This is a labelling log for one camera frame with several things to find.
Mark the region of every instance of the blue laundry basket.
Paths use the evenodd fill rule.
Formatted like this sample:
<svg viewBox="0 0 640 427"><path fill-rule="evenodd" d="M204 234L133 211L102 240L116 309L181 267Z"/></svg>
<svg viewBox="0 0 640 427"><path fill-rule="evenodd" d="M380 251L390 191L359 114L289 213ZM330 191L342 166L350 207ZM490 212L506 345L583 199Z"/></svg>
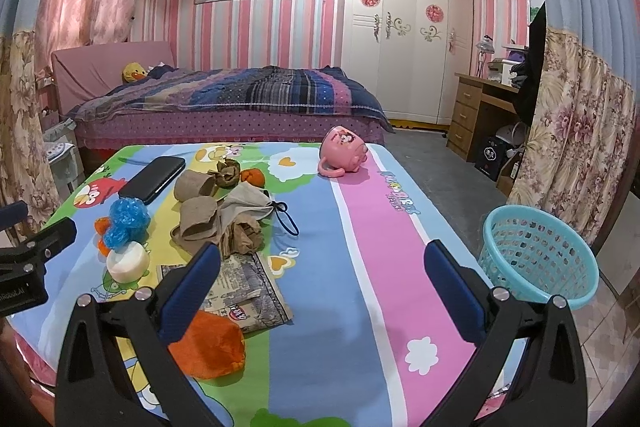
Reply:
<svg viewBox="0 0 640 427"><path fill-rule="evenodd" d="M487 216L482 235L478 263L495 286L516 298L546 303L562 295L577 310L596 293L598 265L591 249L557 217L506 204Z"/></svg>

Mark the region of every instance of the orange plush toy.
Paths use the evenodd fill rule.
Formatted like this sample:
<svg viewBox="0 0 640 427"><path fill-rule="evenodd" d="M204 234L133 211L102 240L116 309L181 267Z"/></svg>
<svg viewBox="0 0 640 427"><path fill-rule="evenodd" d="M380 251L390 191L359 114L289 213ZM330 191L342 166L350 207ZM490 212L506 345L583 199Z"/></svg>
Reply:
<svg viewBox="0 0 640 427"><path fill-rule="evenodd" d="M264 184L266 183L264 179L264 174L260 169L245 169L240 172L240 181L241 182L249 182L254 187L264 188Z"/></svg>
<svg viewBox="0 0 640 427"><path fill-rule="evenodd" d="M111 251L111 248L105 245L104 241L102 240L102 236L110 226L111 226L111 219L109 217L99 217L94 221L94 229L100 236L100 239L98 240L98 250L105 257L108 256L109 252Z"/></svg>
<svg viewBox="0 0 640 427"><path fill-rule="evenodd" d="M201 380L244 367L244 337L231 319L198 310L184 336L169 352L185 375Z"/></svg>

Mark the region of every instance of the smartphone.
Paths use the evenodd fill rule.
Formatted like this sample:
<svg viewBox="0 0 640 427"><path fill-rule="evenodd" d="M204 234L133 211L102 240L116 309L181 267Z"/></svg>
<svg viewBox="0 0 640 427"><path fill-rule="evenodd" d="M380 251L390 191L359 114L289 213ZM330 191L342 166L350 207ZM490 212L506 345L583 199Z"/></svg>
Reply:
<svg viewBox="0 0 640 427"><path fill-rule="evenodd" d="M144 204L155 200L160 192L173 180L186 165L184 158L178 156L158 156L121 188L121 198L138 198Z"/></svg>

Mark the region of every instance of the pink cup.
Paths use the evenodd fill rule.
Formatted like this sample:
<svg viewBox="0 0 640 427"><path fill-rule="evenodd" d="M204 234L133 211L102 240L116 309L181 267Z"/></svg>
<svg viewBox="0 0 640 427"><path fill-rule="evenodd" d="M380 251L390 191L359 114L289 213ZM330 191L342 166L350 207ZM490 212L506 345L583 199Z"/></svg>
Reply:
<svg viewBox="0 0 640 427"><path fill-rule="evenodd" d="M345 172L358 172L360 164L367 160L367 151L362 138L337 125L322 140L318 173L338 178Z"/></svg>

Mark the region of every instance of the pink mug handle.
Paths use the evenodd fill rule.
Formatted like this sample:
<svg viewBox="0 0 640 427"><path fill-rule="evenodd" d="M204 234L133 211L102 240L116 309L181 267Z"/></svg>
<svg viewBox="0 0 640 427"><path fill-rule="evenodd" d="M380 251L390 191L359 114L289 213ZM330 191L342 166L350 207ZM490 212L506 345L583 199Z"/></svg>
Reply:
<svg viewBox="0 0 640 427"><path fill-rule="evenodd" d="M320 158L320 162L318 163L318 173L325 178L339 178L340 176L344 176L344 169L325 169L324 163L326 162L326 158Z"/></svg>

